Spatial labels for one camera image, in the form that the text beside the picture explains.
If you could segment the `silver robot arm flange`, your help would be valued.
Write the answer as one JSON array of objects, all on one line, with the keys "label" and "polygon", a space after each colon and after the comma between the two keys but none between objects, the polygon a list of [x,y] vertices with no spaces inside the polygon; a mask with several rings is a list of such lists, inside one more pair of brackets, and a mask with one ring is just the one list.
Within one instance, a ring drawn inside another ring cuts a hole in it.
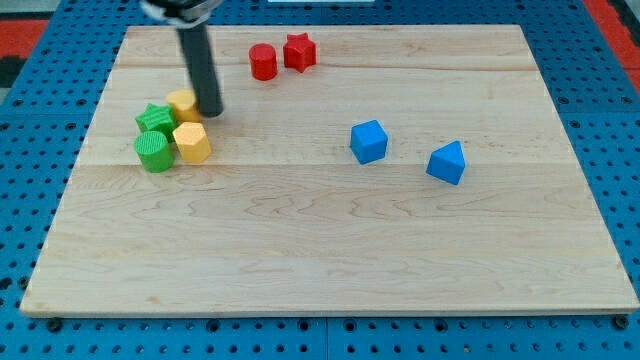
[{"label": "silver robot arm flange", "polygon": [[206,22],[223,0],[140,0],[140,8],[150,18],[179,28]]}]

